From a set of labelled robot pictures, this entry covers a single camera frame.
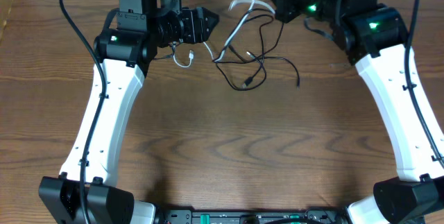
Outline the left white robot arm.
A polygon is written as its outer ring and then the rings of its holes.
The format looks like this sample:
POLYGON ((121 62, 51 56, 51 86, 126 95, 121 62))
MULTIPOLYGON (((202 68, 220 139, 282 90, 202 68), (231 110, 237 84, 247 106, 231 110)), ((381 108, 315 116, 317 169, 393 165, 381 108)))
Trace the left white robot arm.
POLYGON ((119 0, 87 50, 94 77, 74 145, 56 178, 38 194, 58 223, 162 223, 152 203, 117 187, 118 163, 133 103, 160 48, 208 40, 219 16, 182 0, 119 0))

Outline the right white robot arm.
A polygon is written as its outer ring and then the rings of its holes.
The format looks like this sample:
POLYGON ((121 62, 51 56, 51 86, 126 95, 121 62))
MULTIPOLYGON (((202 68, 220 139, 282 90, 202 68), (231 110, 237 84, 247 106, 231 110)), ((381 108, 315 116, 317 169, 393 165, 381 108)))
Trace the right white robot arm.
POLYGON ((340 223, 423 223, 443 208, 443 132, 418 75, 414 27, 378 0, 271 0, 276 18, 326 21, 369 88, 395 155, 397 175, 350 204, 340 223))

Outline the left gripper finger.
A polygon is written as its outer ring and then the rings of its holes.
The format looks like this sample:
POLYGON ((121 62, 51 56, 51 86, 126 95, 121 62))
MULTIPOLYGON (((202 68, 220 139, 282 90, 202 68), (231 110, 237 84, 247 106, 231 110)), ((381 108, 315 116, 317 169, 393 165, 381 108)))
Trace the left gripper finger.
POLYGON ((207 25, 217 25, 219 23, 219 16, 207 8, 203 8, 203 18, 207 25))
POLYGON ((212 31, 217 26, 217 23, 204 23, 203 26, 203 40, 208 40, 212 31))

